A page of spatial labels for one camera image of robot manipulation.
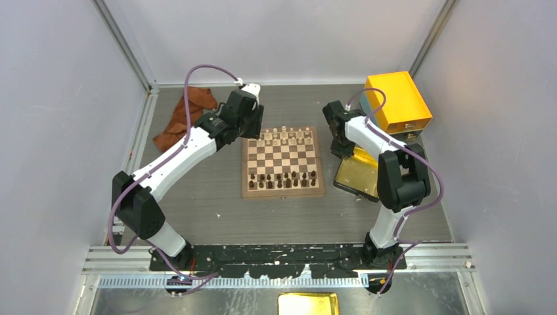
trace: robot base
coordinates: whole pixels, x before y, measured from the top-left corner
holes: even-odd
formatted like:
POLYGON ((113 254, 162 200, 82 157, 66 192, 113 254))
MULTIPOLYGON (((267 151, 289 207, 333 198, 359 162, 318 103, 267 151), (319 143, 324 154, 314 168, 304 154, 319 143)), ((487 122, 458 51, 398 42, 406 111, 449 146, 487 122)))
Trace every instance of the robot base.
MULTIPOLYGON (((152 261, 159 261, 164 264, 164 260, 162 259, 158 251, 153 251, 151 255, 152 261)), ((168 257, 170 263, 178 270, 184 270, 190 264, 192 258, 193 246, 188 241, 186 241, 186 246, 184 246, 184 249, 182 249, 182 251, 180 251, 180 253, 178 253, 176 257, 168 257)))

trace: gold plate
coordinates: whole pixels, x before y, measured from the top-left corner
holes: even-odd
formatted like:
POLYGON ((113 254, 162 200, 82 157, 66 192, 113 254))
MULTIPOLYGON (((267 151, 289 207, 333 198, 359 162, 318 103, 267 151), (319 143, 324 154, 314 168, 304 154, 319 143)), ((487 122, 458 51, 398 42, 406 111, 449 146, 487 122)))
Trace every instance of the gold plate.
POLYGON ((278 315, 339 315, 336 293, 291 292, 278 296, 278 315))
POLYGON ((354 148, 354 155, 342 160, 334 180, 358 192, 378 198, 378 164, 361 148, 354 148))

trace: white wall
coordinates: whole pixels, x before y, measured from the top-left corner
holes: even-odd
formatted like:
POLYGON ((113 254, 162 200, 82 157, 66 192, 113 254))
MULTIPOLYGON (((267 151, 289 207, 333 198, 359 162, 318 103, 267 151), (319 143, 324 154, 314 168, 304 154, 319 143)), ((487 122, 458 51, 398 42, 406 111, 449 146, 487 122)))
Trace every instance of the white wall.
POLYGON ((555 314, 557 3, 460 1, 416 82, 490 314, 555 314))
MULTIPOLYGON (((409 70, 444 0, 108 2, 159 83, 183 84, 202 63, 260 83, 363 83, 409 70)), ((192 82, 229 78, 206 70, 192 82)))
POLYGON ((67 314, 145 91, 90 0, 0 1, 0 314, 67 314))

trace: gold tray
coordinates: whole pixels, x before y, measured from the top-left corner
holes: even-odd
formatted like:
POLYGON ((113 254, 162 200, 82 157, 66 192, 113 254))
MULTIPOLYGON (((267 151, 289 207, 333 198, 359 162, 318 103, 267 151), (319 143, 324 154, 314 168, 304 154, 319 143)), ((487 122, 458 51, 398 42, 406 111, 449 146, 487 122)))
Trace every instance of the gold tray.
POLYGON ((339 315, 336 293, 291 292, 278 296, 278 315, 339 315))

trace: aluminum frame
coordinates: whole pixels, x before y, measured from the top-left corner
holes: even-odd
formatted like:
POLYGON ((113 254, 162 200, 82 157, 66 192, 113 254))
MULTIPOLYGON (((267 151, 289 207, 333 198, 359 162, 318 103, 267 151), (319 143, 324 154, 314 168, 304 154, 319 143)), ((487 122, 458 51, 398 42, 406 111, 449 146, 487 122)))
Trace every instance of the aluminum frame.
MULTIPOLYGON (((150 271, 150 246, 134 246, 126 254, 118 255, 108 246, 92 246, 83 272, 81 273, 81 293, 75 314, 89 314, 97 289, 156 289, 168 286, 166 280, 172 272, 150 271)), ((396 273, 413 272, 456 272, 470 314, 485 314, 475 278, 476 267, 465 243, 421 243, 406 255, 406 269, 397 269, 396 273)), ((351 279, 311 279, 311 272, 306 268, 295 279, 241 279, 216 278, 204 289, 246 289, 270 287, 362 287, 366 286, 369 275, 383 274, 388 270, 359 270, 358 278, 351 279)))

